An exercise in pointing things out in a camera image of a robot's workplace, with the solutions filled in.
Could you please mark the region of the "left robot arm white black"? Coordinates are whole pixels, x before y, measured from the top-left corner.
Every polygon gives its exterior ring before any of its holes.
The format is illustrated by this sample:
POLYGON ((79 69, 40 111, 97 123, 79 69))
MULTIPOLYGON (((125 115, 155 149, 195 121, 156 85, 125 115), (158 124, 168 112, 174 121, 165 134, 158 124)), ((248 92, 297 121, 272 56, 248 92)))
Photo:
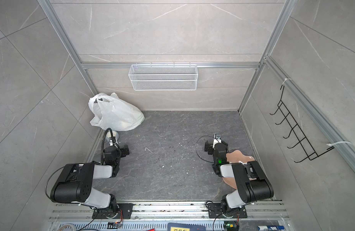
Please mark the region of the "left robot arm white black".
POLYGON ((130 154, 129 147, 117 143, 102 150, 103 160, 97 162, 66 164, 60 168, 59 177, 46 196, 54 203, 80 204, 96 209, 116 210, 115 196, 93 188, 93 180, 117 176, 121 158, 130 154))

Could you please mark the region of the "pink scalloped plate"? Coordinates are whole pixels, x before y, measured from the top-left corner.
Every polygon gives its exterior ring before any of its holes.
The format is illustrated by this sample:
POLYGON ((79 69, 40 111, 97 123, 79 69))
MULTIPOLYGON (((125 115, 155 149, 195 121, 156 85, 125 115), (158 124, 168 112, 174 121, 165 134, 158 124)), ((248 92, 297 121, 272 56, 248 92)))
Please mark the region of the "pink scalloped plate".
MULTIPOLYGON (((252 156, 245 156, 240 150, 235 150, 231 153, 226 154, 227 161, 230 164, 235 164, 235 163, 247 163, 250 161, 255 161, 254 157, 252 156)), ((223 178, 223 181, 229 185, 231 188, 237 190, 236 182, 234 178, 223 178)))

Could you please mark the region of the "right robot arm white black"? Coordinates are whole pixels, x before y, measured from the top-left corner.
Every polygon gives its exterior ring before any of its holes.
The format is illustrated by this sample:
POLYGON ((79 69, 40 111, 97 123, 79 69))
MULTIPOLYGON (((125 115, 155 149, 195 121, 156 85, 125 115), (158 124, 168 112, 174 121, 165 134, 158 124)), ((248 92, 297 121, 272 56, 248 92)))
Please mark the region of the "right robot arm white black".
POLYGON ((254 157, 246 156, 239 150, 230 152, 228 144, 219 133, 215 133, 212 138, 212 143, 205 142, 204 151, 213 157, 213 171, 235 189, 221 199, 223 214, 274 196, 269 179, 254 157))

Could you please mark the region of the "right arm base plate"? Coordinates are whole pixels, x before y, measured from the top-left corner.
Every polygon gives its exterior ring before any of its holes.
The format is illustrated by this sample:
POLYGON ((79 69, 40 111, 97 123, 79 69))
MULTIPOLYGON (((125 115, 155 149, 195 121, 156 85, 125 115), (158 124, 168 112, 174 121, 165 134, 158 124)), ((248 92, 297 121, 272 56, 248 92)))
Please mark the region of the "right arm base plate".
POLYGON ((220 203, 208 201, 205 203, 209 218, 248 218, 245 207, 222 209, 220 203))

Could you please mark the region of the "small white round clock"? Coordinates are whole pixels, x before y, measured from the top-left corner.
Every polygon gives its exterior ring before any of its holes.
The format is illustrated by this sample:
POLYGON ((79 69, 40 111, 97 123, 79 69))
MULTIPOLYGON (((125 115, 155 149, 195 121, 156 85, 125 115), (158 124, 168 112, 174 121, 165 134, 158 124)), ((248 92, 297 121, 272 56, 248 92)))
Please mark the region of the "small white round clock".
POLYGON ((118 141, 118 139, 119 139, 119 134, 118 134, 118 132, 117 131, 112 131, 112 132, 107 132, 107 140, 108 141, 111 141, 111 137, 114 137, 114 139, 116 140, 116 141, 118 141))

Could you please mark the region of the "white plastic bag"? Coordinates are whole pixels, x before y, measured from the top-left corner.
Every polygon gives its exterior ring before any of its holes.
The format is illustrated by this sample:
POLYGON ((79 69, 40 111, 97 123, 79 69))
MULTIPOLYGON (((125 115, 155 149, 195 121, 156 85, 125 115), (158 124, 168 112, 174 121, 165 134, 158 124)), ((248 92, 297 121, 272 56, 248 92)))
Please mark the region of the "white plastic bag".
POLYGON ((145 119, 136 106, 120 99, 116 93, 99 93, 89 99, 88 107, 94 114, 90 124, 103 130, 130 131, 145 119))

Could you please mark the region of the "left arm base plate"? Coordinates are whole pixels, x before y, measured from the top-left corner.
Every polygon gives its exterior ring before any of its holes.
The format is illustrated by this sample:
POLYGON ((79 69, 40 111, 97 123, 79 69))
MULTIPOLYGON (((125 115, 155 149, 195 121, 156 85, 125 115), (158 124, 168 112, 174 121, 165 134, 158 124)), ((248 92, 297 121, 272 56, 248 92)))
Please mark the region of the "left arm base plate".
POLYGON ((130 219, 134 204, 123 203, 118 204, 115 208, 95 209, 92 219, 130 219))

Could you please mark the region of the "green circuit board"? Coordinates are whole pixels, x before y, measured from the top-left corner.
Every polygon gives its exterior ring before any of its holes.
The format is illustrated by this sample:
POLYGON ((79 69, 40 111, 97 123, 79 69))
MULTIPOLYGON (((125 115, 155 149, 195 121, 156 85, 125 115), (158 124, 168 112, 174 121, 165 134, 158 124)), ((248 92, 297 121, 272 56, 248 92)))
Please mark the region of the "green circuit board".
POLYGON ((238 231, 239 225, 237 222, 225 221, 224 222, 224 231, 238 231))

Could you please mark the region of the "blue yellow box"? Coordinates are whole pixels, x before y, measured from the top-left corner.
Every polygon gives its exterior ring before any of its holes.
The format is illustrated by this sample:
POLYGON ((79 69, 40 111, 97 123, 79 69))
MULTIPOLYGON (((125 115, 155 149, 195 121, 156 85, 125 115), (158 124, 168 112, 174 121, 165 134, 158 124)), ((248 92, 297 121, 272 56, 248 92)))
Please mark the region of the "blue yellow box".
POLYGON ((168 223, 167 230, 168 231, 206 231, 206 227, 201 225, 168 223))

